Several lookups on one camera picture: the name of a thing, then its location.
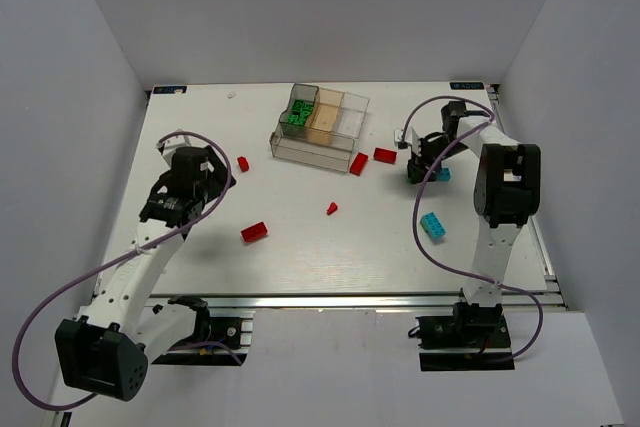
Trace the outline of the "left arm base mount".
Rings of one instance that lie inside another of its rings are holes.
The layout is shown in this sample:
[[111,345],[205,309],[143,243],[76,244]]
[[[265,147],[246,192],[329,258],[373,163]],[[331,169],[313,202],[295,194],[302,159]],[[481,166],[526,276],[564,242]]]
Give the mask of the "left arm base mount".
[[244,363],[253,331],[249,314],[216,310],[205,314],[207,302],[194,296],[175,296],[166,306],[189,308],[196,315],[196,327],[192,335],[154,360],[155,365],[240,367]]

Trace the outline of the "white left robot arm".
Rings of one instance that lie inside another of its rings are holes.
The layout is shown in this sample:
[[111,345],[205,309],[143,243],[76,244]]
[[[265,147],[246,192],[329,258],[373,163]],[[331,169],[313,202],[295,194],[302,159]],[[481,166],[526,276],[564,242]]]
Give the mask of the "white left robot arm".
[[130,259],[116,265],[98,296],[76,320],[64,320],[55,344],[65,384],[121,401],[139,392],[148,368],[175,345],[211,336],[208,304],[176,296],[141,318],[169,261],[205,207],[235,181],[214,149],[179,143],[164,152],[169,169],[139,214]]

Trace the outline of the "green lego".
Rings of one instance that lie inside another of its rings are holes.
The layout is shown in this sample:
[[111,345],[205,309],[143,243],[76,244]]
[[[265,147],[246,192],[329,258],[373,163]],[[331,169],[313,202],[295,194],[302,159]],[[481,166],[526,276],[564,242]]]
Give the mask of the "green lego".
[[423,172],[412,172],[408,174],[408,181],[412,185],[416,185],[421,183],[424,180],[425,173]]
[[291,107],[291,110],[293,112],[301,112],[303,110],[306,110],[308,108],[307,102],[302,100],[302,99],[296,99]]
[[314,104],[309,102],[299,102],[299,116],[307,118],[311,115],[314,109]]
[[287,116],[286,124],[293,125],[293,126],[305,126],[307,118],[308,118],[308,115],[306,112],[298,112],[298,113],[292,112]]

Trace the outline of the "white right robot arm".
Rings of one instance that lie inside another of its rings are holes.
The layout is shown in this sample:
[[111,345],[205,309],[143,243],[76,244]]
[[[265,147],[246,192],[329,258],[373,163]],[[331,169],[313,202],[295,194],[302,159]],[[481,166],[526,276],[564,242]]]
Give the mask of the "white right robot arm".
[[[441,108],[441,129],[418,136],[411,126],[413,118],[427,105],[439,101],[445,103]],[[491,108],[453,95],[435,96],[414,107],[396,146],[411,151],[407,176],[418,186],[412,213],[414,223],[418,222],[427,183],[437,178],[443,161],[466,151],[476,156],[478,170],[472,200],[479,230],[470,269],[447,266],[428,254],[420,241],[416,244],[432,264],[466,280],[462,294],[468,305],[494,308],[502,303],[504,291],[523,295],[524,290],[506,285],[504,279],[513,245],[540,205],[540,148],[503,133]]]

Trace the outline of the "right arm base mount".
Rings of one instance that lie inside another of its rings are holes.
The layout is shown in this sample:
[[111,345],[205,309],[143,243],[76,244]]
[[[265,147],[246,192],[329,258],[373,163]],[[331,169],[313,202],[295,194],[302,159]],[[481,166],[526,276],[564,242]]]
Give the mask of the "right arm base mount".
[[407,332],[417,340],[422,372],[512,371],[515,369],[506,319],[496,327],[455,328],[449,316],[421,316]]

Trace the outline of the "large cyan lego brick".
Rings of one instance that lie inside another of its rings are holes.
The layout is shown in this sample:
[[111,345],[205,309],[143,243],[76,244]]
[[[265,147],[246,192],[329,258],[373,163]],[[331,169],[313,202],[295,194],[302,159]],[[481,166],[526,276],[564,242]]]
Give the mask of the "large cyan lego brick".
[[419,224],[434,242],[442,240],[446,235],[445,228],[434,212],[424,214],[420,218]]

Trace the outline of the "small cyan lego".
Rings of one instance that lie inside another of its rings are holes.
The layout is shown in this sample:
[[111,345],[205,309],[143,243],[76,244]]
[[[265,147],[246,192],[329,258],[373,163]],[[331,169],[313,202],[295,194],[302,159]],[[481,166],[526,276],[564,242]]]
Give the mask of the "small cyan lego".
[[437,174],[436,180],[439,182],[448,182],[451,179],[450,169],[447,167],[442,167],[440,172]]

